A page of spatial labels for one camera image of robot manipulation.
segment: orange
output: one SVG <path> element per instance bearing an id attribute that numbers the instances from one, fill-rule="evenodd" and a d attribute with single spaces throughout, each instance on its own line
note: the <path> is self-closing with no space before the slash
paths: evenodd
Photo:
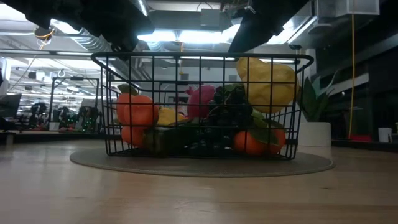
<path id="1" fill-rule="evenodd" d="M 246 154 L 251 156 L 263 155 L 267 145 L 260 141 L 257 141 L 255 138 L 251 136 L 250 132 L 248 131 L 246 135 L 246 148 L 245 148 L 244 136 L 245 136 L 244 131 L 241 131 L 235 135 L 233 148 L 239 152 L 245 152 Z"/>
<path id="2" fill-rule="evenodd" d="M 134 98 L 133 95 L 123 93 L 119 95 L 118 100 L 116 100 L 116 114 L 118 116 L 118 120 L 121 124 L 127 124 L 126 120 L 124 119 L 124 107 L 126 104 L 119 104 L 119 103 L 130 103 L 130 98 L 131 101 Z"/>
<path id="3" fill-rule="evenodd" d="M 122 140 L 136 147 L 144 147 L 144 130 L 130 127 L 122 128 Z"/>
<path id="4" fill-rule="evenodd" d="M 157 122 L 159 118 L 159 106 L 154 105 L 152 98 L 145 95 L 138 95 L 131 99 L 132 105 L 124 107 L 124 120 L 130 125 L 146 125 L 147 127 L 135 127 L 147 129 Z"/>
<path id="5" fill-rule="evenodd" d="M 280 150 L 286 143 L 286 134 L 283 130 L 279 129 L 274 129 L 272 131 L 274 132 L 276 138 L 278 139 L 278 146 L 271 144 L 269 146 L 269 153 L 271 155 L 276 155 L 280 152 Z"/>

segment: round rug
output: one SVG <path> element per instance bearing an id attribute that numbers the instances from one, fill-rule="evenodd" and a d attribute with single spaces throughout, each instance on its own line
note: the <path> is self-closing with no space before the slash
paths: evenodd
<path id="1" fill-rule="evenodd" d="M 100 169 L 181 177 L 278 177 L 321 172 L 335 166 L 329 159 L 300 152 L 291 161 L 262 161 L 118 157 L 90 149 L 74 152 L 70 160 Z"/>

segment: pink fruit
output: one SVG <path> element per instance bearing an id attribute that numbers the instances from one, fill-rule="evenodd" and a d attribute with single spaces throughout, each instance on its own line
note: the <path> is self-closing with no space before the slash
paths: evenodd
<path id="1" fill-rule="evenodd" d="M 188 117 L 189 118 L 206 117 L 209 113 L 209 107 L 207 106 L 207 104 L 209 103 L 210 100 L 213 99 L 215 91 L 216 88 L 212 85 L 202 85 L 200 87 L 200 90 L 199 88 L 197 88 L 196 90 L 192 90 L 192 87 L 190 86 L 189 89 L 185 91 L 186 94 L 191 96 L 188 99 L 188 104 L 201 104 L 201 106 L 199 107 L 199 106 L 188 105 L 187 106 Z"/>

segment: yellow fruit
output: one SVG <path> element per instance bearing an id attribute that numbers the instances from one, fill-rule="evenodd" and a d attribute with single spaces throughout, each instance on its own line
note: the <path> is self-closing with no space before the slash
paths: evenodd
<path id="1" fill-rule="evenodd" d="M 271 81 L 271 63 L 265 63 L 258 58 L 250 58 L 249 62 L 249 82 L 270 82 Z M 248 58 L 240 58 L 236 64 L 236 70 L 243 82 L 248 80 Z M 294 82 L 295 72 L 287 65 L 274 63 L 273 82 Z M 296 94 L 299 91 L 299 85 L 296 84 Z M 269 106 L 254 106 L 262 113 L 276 113 L 285 108 L 294 98 L 294 84 L 275 83 L 272 84 L 272 111 Z M 271 103 L 271 84 L 270 83 L 250 83 L 249 84 L 249 103 L 252 105 L 270 105 Z"/>
<path id="2" fill-rule="evenodd" d="M 184 115 L 177 115 L 178 121 L 187 119 Z M 161 108 L 159 109 L 159 120 L 157 121 L 157 125 L 167 126 L 172 123 L 175 123 L 175 110 L 170 108 Z"/>

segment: white pot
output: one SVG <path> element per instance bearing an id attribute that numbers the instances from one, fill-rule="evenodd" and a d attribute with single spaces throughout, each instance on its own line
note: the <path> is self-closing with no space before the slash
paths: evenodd
<path id="1" fill-rule="evenodd" d="M 298 132 L 298 146 L 330 147 L 330 123 L 303 122 Z"/>

